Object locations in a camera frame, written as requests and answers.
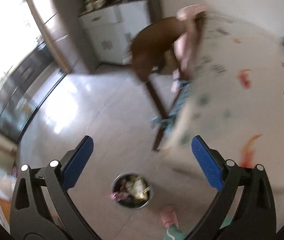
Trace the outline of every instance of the chair backrest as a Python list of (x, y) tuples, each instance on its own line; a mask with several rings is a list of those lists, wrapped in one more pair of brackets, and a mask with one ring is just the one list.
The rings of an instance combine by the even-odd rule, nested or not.
[(163, 119), (168, 118), (163, 104), (148, 77), (156, 60), (186, 31), (183, 22), (175, 17), (157, 21), (143, 29), (133, 40), (131, 46), (131, 67), (138, 78), (146, 84), (148, 91)]

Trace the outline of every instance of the cabinet drawer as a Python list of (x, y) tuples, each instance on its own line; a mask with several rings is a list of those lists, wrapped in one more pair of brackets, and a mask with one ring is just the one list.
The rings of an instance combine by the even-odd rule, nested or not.
[(101, 25), (119, 23), (121, 22), (121, 15), (118, 6), (110, 6), (82, 15), (80, 21), (85, 29), (90, 29)]

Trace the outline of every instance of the pink slipper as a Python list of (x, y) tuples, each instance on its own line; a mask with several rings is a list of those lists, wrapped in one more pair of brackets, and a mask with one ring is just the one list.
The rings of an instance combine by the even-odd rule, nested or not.
[(177, 228), (179, 228), (177, 214), (175, 213), (173, 206), (164, 206), (160, 210), (160, 216), (165, 228), (169, 228), (170, 225), (176, 225)]

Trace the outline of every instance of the drawer handle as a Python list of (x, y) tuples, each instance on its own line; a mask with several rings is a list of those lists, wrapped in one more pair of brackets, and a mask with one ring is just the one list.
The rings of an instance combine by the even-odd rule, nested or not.
[(91, 22), (96, 22), (96, 21), (100, 20), (101, 18), (102, 18), (102, 16), (95, 17), (91, 20)]

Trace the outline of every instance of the chair leg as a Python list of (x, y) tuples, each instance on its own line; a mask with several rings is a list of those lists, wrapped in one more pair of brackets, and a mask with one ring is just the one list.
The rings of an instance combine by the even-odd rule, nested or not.
[(165, 131), (165, 128), (162, 128), (160, 127), (159, 130), (158, 130), (158, 133), (156, 135), (156, 138), (155, 138), (155, 141), (154, 141), (154, 144), (153, 144), (153, 150), (158, 152), (158, 147), (160, 145), (160, 142), (163, 138), (163, 135), (164, 135), (164, 131)]

